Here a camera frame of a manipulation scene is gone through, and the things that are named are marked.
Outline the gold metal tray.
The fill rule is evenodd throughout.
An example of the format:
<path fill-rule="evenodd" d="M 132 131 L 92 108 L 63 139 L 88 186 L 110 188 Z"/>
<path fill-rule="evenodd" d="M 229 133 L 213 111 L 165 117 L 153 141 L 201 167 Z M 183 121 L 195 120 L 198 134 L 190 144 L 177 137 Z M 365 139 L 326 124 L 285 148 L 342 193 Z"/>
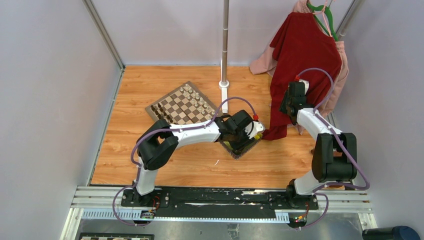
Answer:
<path fill-rule="evenodd" d="M 258 133 L 254 136 L 254 138 L 248 140 L 246 143 L 243 143 L 242 145 L 239 145 L 238 148 L 234 144 L 228 141 L 220 142 L 220 144 L 230 154 L 230 156 L 233 159 L 238 160 L 244 154 L 250 151 L 255 145 L 257 145 L 261 141 L 262 136 L 263 136 L 262 133 Z"/>

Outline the wooden folding chess board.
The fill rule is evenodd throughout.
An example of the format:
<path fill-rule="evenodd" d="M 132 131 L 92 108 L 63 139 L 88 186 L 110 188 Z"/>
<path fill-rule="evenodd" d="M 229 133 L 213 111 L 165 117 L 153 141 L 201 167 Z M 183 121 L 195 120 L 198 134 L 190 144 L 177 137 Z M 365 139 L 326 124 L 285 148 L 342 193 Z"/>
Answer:
<path fill-rule="evenodd" d="M 192 82 L 187 81 L 145 108 L 147 114 L 157 121 L 186 125 L 209 121 L 214 115 L 221 116 L 221 110 L 209 100 Z"/>

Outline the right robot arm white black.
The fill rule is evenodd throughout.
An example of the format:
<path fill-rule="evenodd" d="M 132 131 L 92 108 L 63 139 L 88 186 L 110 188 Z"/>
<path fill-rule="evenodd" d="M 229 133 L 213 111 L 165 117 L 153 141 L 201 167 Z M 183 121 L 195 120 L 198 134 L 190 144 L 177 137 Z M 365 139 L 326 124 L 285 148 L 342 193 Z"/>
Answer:
<path fill-rule="evenodd" d="M 285 201 L 292 209 L 310 202 L 316 189 L 353 180 L 358 173 L 354 165 L 357 162 L 355 135 L 344 133 L 326 121 L 307 103 L 306 91 L 305 82 L 290 82 L 280 106 L 280 111 L 287 114 L 294 125 L 304 127 L 315 140 L 311 170 L 292 179 L 286 187 Z"/>

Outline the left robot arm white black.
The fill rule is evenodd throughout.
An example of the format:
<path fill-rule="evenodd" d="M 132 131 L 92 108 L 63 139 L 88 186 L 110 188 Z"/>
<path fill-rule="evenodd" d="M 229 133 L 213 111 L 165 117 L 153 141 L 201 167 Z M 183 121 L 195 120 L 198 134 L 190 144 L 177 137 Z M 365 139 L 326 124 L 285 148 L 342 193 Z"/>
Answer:
<path fill-rule="evenodd" d="M 153 196 L 158 170 L 168 163 L 175 150 L 199 143 L 220 143 L 234 159 L 239 159 L 259 142 L 264 131 L 258 116 L 250 116 L 245 110 L 183 125 L 169 124 L 164 119 L 156 121 L 133 149 L 138 156 L 133 203 L 142 207 L 158 203 Z"/>

